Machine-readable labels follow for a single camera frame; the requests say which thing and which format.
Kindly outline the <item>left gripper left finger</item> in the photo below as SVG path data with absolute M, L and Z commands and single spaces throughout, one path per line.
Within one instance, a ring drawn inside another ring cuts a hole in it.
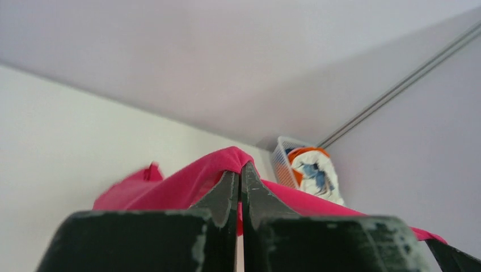
M 210 212 L 198 271 L 236 271 L 239 175 L 225 171 L 191 210 Z

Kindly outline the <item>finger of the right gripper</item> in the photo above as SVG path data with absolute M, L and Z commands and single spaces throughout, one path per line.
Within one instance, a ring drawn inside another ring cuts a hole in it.
M 443 272 L 480 272 L 480 259 L 435 239 L 425 242 Z

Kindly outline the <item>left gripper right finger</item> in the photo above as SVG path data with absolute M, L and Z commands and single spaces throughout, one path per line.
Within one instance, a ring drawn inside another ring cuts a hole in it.
M 281 240 L 275 233 L 275 224 L 297 219 L 299 213 L 261 181 L 253 163 L 242 167 L 240 181 L 245 271 L 272 271 L 271 255 L 277 252 Z

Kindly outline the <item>pink t shirt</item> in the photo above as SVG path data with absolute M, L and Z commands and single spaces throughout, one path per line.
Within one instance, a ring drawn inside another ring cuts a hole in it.
M 93 210 L 184 210 L 203 197 L 224 171 L 240 173 L 253 158 L 232 146 L 207 154 L 169 177 L 158 165 L 132 173 L 94 202 Z M 359 216 L 360 212 L 267 180 L 263 184 L 301 215 Z

